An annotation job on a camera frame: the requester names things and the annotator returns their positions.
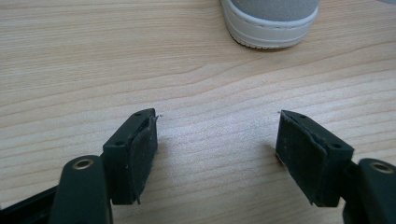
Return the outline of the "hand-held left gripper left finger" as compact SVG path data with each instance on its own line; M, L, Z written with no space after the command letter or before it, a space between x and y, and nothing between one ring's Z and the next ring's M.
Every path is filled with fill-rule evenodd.
M113 204L140 203L158 150L154 108L135 112L103 145L109 198Z

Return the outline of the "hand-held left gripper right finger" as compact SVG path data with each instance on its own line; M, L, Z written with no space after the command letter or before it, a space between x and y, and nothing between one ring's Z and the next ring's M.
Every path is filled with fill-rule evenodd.
M336 207L341 173L351 163L354 148L308 116L282 110L276 155L308 201Z

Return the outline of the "grey shoe with white sole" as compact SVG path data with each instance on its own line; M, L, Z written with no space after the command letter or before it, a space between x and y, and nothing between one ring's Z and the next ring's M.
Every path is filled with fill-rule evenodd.
M300 43L320 0L220 0L232 38L254 49L283 49Z

